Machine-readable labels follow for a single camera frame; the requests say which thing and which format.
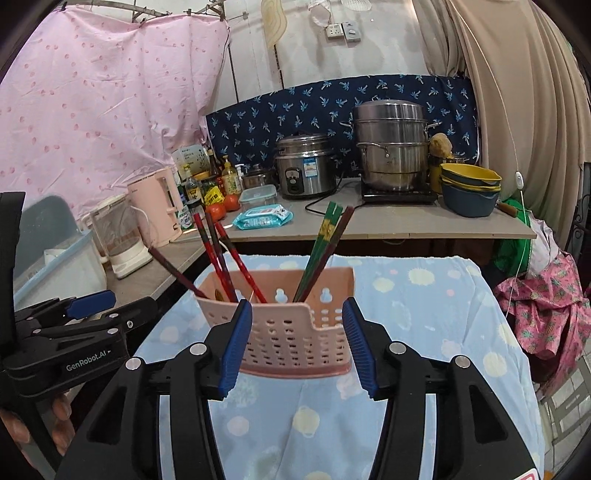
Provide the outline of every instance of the red chopstick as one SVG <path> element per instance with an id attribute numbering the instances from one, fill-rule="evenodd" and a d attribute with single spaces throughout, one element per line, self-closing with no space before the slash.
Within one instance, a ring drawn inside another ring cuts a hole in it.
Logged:
<path id="1" fill-rule="evenodd" d="M 199 290 L 195 285 L 193 285 L 192 281 L 190 281 L 181 272 L 174 268 L 174 265 L 168 260 L 166 260 L 166 258 L 164 258 L 164 255 L 161 254 L 155 247 L 148 248 L 148 252 L 156 259 L 156 261 L 160 265 L 162 265 L 166 270 L 168 270 L 168 272 L 173 277 L 175 277 L 179 282 L 181 282 L 182 285 L 191 290 L 197 297 L 201 297 L 203 299 L 207 298 L 207 295 L 205 295 L 201 290 Z"/>
<path id="2" fill-rule="evenodd" d="M 326 263 L 328 262 L 330 256 L 333 253 L 335 253 L 336 246 L 339 243 L 339 240 L 343 235 L 345 229 L 347 228 L 347 224 L 349 223 L 349 220 L 351 220 L 354 211 L 355 209 L 350 206 L 345 209 L 345 211 L 343 212 L 343 216 L 340 218 L 339 223 L 337 223 L 335 231 L 330 237 L 328 247 L 326 247 L 326 249 L 324 250 L 324 254 L 322 255 L 322 257 L 320 257 L 320 261 L 318 262 L 317 267 L 314 269 L 310 277 L 310 280 L 308 281 L 308 285 L 305 287 L 304 291 L 299 296 L 299 298 L 294 299 L 294 301 L 306 301 L 308 295 L 310 295 L 310 292 L 314 287 L 314 284 L 318 281 L 318 277 L 324 270 L 324 267 L 326 266 Z"/>
<path id="3" fill-rule="evenodd" d="M 222 288 L 226 292 L 228 298 L 230 298 L 229 292 L 231 291 L 228 281 L 226 277 L 224 277 L 222 273 L 222 269 L 217 261 L 216 254 L 213 252 L 213 247 L 211 242 L 209 241 L 209 237 L 207 236 L 207 232 L 205 231 L 205 227 L 203 226 L 203 221 L 199 215 L 195 215 L 194 217 L 195 223 L 197 224 L 197 230 L 199 230 L 199 235 L 201 235 L 201 241 L 203 242 L 203 246 L 205 247 L 205 251 L 207 252 L 207 256 L 209 257 L 209 261 L 213 265 L 213 269 L 216 271 L 217 277 L 220 279 L 222 284 Z"/>
<path id="4" fill-rule="evenodd" d="M 230 250 L 230 255 L 232 256 L 232 258 L 234 259 L 234 261 L 238 265 L 238 268 L 242 272 L 242 275 L 244 275 L 244 278 L 246 279 L 248 284 L 252 287 L 252 291 L 255 293 L 256 297 L 259 299 L 259 301 L 261 303 L 267 303 L 267 300 L 266 300 L 265 296 L 262 294 L 259 287 L 257 286 L 255 279 L 252 278 L 252 275 L 250 274 L 250 272 L 246 268 L 246 265 L 242 261 L 242 258 L 240 258 L 240 255 L 238 254 L 236 247 L 234 246 L 234 244 L 232 243 L 232 241 L 228 237 L 228 234 L 226 233 L 226 229 L 219 222 L 215 222 L 215 226 L 216 226 L 217 232 L 220 235 L 220 241 L 224 245 L 226 245 L 228 250 Z"/>
<path id="5" fill-rule="evenodd" d="M 228 299 L 230 301 L 238 303 L 238 297 L 236 297 L 236 290 L 234 289 L 234 285 L 232 284 L 230 272 L 228 271 L 226 261 L 223 257 L 222 247 L 220 247 L 220 240 L 217 237 L 216 228 L 213 226 L 213 218 L 209 212 L 205 212 L 205 220 L 207 221 L 209 234 L 212 237 L 213 251 L 217 255 L 217 260 L 220 262 L 220 268 L 222 269 L 222 275 L 226 278 L 226 283 L 228 284 L 228 290 L 226 290 L 226 295 L 228 295 Z"/>

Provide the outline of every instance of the chopstick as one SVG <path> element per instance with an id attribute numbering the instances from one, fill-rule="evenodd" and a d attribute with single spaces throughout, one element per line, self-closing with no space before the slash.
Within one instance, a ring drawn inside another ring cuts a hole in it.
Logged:
<path id="1" fill-rule="evenodd" d="M 232 243 L 232 241 L 228 237 L 228 234 L 226 233 L 226 229 L 219 222 L 215 222 L 215 226 L 216 226 L 217 232 L 219 233 L 220 241 L 224 245 L 226 245 L 226 248 L 229 250 L 230 255 L 232 256 L 232 258 L 234 259 L 234 261 L 238 265 L 238 268 L 242 272 L 242 275 L 244 275 L 244 278 L 246 279 L 248 284 L 252 287 L 252 291 L 255 293 L 256 297 L 259 299 L 259 301 L 261 303 L 267 303 L 267 300 L 266 300 L 265 296 L 262 294 L 259 287 L 257 286 L 255 279 L 252 278 L 252 275 L 250 274 L 250 272 L 246 268 L 246 265 L 242 261 L 242 258 L 240 258 L 240 255 L 238 254 L 236 247 L 234 246 L 234 244 Z"/>
<path id="2" fill-rule="evenodd" d="M 209 237 L 207 236 L 207 232 L 205 231 L 205 227 L 203 226 L 203 221 L 199 215 L 195 215 L 194 217 L 195 223 L 197 224 L 197 230 L 199 230 L 199 235 L 201 236 L 201 241 L 203 242 L 203 246 L 205 247 L 205 251 L 207 252 L 207 256 L 209 257 L 209 261 L 213 265 L 213 269 L 216 271 L 217 277 L 220 279 L 220 283 L 222 284 L 222 288 L 226 292 L 228 298 L 230 298 L 230 291 L 233 291 L 229 285 L 226 277 L 224 277 L 222 273 L 222 269 L 217 261 L 216 254 L 213 252 L 213 247 L 211 242 L 209 241 Z"/>
<path id="3" fill-rule="evenodd" d="M 301 294 L 303 288 L 310 280 L 312 272 L 316 268 L 318 261 L 322 257 L 324 250 L 329 244 L 330 238 L 332 237 L 333 232 L 335 231 L 335 226 L 339 221 L 340 214 L 342 213 L 342 211 L 343 208 L 341 207 L 341 205 L 337 205 L 334 202 L 329 203 L 326 209 L 324 219 L 322 220 L 322 224 L 320 225 L 318 237 L 316 238 L 314 247 L 312 247 L 312 253 L 310 254 L 308 264 L 306 265 L 306 270 L 304 271 L 304 274 L 301 276 L 301 280 L 297 290 L 295 291 L 294 298 L 297 298 Z"/>
<path id="4" fill-rule="evenodd" d="M 232 279 L 230 278 L 230 272 L 228 271 L 228 267 L 226 266 L 226 261 L 224 260 L 222 247 L 220 247 L 220 240 L 217 237 L 216 228 L 213 226 L 213 218 L 209 212 L 205 212 L 205 220 L 207 221 L 207 227 L 209 228 L 209 234 L 212 237 L 212 244 L 213 244 L 213 251 L 217 255 L 217 260 L 220 262 L 220 268 L 222 269 L 222 275 L 226 278 L 226 295 L 231 302 L 238 303 L 238 297 L 236 297 L 236 290 L 234 289 L 234 285 L 232 284 Z"/>
<path id="5" fill-rule="evenodd" d="M 349 206 L 345 209 L 345 212 L 343 213 L 343 216 L 340 219 L 340 222 L 337 224 L 337 226 L 335 228 L 335 232 L 330 237 L 330 242 L 328 244 L 328 247 L 324 250 L 324 253 L 322 254 L 322 257 L 320 258 L 320 261 L 318 262 L 316 268 L 314 269 L 314 272 L 312 273 L 312 275 L 310 277 L 310 280 L 306 284 L 302 294 L 299 297 L 294 298 L 294 302 L 306 301 L 306 299 L 308 298 L 308 295 L 312 291 L 312 288 L 314 287 L 315 283 L 318 281 L 318 278 L 320 277 L 320 274 L 324 270 L 324 267 L 326 266 L 326 263 L 328 262 L 330 256 L 333 253 L 335 253 L 336 246 L 339 243 L 341 236 L 343 236 L 343 233 L 344 233 L 345 229 L 347 228 L 347 225 L 348 225 L 349 221 L 351 220 L 351 217 L 353 216 L 354 211 L 355 211 L 355 209 L 351 206 Z"/>
<path id="6" fill-rule="evenodd" d="M 316 236 L 316 240 L 314 242 L 314 246 L 312 247 L 312 252 L 310 253 L 310 257 L 308 258 L 308 263 L 306 264 L 306 268 L 304 269 L 304 273 L 302 273 L 300 282 L 298 283 L 297 289 L 295 290 L 294 298 L 298 296 L 301 291 L 303 284 L 306 281 L 306 277 L 312 271 L 312 263 L 314 261 L 314 256 L 318 251 L 318 244 L 322 241 L 326 232 L 328 231 L 330 225 L 330 218 L 332 217 L 333 212 L 335 211 L 335 202 L 329 202 L 328 207 L 326 207 L 326 211 L 324 213 L 324 218 L 322 219 L 322 223 L 320 224 L 320 229 L 318 230 L 318 235 Z"/>
<path id="7" fill-rule="evenodd" d="M 191 282 L 181 272 L 174 268 L 174 265 L 170 263 L 168 260 L 166 260 L 166 258 L 164 258 L 164 255 L 161 254 L 155 247 L 148 248 L 148 252 L 156 259 L 156 261 L 160 265 L 162 265 L 166 270 L 168 270 L 168 273 L 175 277 L 180 283 L 182 283 L 182 285 L 191 290 L 197 297 L 201 297 L 203 299 L 207 298 L 207 295 L 205 295 L 201 290 L 199 290 L 195 285 L 193 285 L 193 282 Z"/>

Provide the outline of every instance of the power cord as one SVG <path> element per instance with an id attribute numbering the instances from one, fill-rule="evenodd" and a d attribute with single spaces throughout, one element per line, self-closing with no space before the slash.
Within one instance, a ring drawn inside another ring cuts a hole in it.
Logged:
<path id="1" fill-rule="evenodd" d="M 323 215 L 326 213 L 325 212 L 321 212 L 319 210 L 314 210 L 312 207 L 312 205 L 316 205 L 316 203 L 321 202 L 322 200 L 326 200 L 328 197 L 333 196 L 335 193 L 337 193 L 340 189 L 345 188 L 346 185 L 343 185 L 342 187 L 340 186 L 341 182 L 343 181 L 343 176 L 344 176 L 344 172 L 341 173 L 340 177 L 339 177 L 339 181 L 336 184 L 336 187 L 334 187 L 332 190 L 330 190 L 329 192 L 325 193 L 322 195 L 322 197 L 317 198 L 316 200 L 306 204 L 306 206 L 304 207 L 304 210 L 308 213 L 314 213 L 316 215 Z M 360 203 L 359 205 L 356 205 L 354 207 L 355 210 L 357 210 L 358 208 L 362 207 L 363 205 L 365 205 L 364 202 Z"/>

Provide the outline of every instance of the small pot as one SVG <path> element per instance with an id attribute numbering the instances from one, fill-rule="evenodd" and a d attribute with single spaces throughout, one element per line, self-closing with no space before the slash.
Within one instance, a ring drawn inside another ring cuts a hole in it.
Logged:
<path id="1" fill-rule="evenodd" d="M 253 165 L 248 173 L 242 177 L 242 186 L 245 190 L 274 184 L 273 172 L 266 168 L 262 168 L 258 163 Z"/>

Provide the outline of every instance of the pink plastic basket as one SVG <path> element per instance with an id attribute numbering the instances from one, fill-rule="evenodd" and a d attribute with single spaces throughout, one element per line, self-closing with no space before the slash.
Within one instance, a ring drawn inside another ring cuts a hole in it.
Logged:
<path id="1" fill-rule="evenodd" d="M 352 268 L 325 268 L 306 303 L 289 303 L 303 270 L 253 270 L 251 274 L 269 303 L 258 303 L 242 274 L 230 272 L 234 287 L 252 303 L 252 330 L 242 372 L 275 378 L 317 378 L 342 375 L 351 369 L 341 309 L 355 292 Z M 214 272 L 199 289 L 211 299 L 217 290 L 227 300 Z M 211 326 L 230 321 L 236 309 L 236 303 L 228 301 L 197 301 Z"/>

